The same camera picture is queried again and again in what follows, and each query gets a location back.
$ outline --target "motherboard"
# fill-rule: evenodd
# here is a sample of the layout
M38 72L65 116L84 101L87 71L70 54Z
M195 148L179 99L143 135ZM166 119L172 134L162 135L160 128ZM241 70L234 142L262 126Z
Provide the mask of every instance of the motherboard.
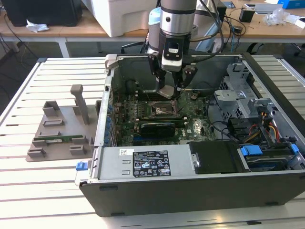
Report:
M114 93L117 146L178 145L213 141L206 119L207 97L183 91L167 100L155 93Z

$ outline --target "white paper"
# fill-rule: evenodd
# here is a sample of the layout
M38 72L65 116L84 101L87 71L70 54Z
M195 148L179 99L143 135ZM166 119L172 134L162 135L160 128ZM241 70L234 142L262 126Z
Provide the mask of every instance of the white paper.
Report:
M134 149L120 149L120 156L133 155Z
M300 16L296 16L296 15L288 15L284 21L288 22L288 23L291 23L291 24L295 24L295 22L297 20L299 20L301 17Z
M278 0L266 0L265 2L269 4L277 4Z
M39 31L49 30L46 24L34 24L32 22L29 22L28 20L27 23L27 29L35 33L38 33Z

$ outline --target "black box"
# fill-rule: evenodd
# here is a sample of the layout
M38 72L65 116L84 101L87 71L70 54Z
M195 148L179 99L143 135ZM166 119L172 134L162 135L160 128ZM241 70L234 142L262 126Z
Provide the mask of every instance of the black box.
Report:
M239 20L241 22L251 22L254 13L255 13L254 10L242 9L242 11L239 15Z
M2 0L14 26L35 24L76 26L82 15L81 0Z

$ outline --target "blue object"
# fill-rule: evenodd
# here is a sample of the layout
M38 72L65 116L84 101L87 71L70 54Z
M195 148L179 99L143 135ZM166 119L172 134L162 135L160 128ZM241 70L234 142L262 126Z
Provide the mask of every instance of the blue object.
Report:
M161 7L153 9L149 14L148 25L156 25L160 23Z
M278 4L284 4L284 9L305 8L305 0L279 0Z
M233 36L232 36L232 40L231 40L231 53L233 52L233 47L234 47L234 45L235 45L235 44L234 44L234 38L235 38L235 37L234 37L234 35L235 35L235 34L234 34L234 26L232 27L232 30L233 30Z
M244 156L263 154L263 152L259 146L252 146L252 145L244 146L243 148L241 148L241 151Z
M79 162L76 165L76 171L88 170L88 162Z
M212 35L213 33L215 33L218 30L218 26L214 23L209 30L205 33L204 36L208 36L208 35ZM196 47L196 51L202 51L202 52L207 52L211 49L211 46L213 45L213 42L215 40L215 37L205 40L205 41L201 41L199 42L199 44Z
M297 154L300 151L299 148L296 146L296 144L291 144L291 149L295 154Z

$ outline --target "black plastic cover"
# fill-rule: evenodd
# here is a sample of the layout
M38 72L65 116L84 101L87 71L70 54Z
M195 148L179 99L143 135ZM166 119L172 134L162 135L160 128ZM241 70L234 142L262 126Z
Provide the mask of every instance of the black plastic cover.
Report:
M199 158L197 174L246 172L233 141L189 142L191 153Z

